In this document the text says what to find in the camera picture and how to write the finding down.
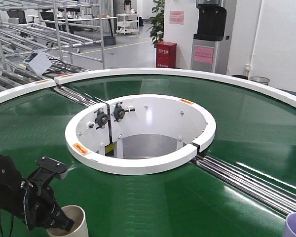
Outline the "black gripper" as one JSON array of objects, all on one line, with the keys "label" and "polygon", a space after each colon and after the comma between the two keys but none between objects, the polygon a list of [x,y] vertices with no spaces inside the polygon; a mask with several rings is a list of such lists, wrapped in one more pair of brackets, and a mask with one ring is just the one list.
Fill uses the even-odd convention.
[{"label": "black gripper", "polygon": [[69,232],[74,221],[57,204],[49,186],[57,176],[57,161],[42,157],[38,168],[24,178],[10,156],[0,155],[0,209],[35,227],[58,228]]}]

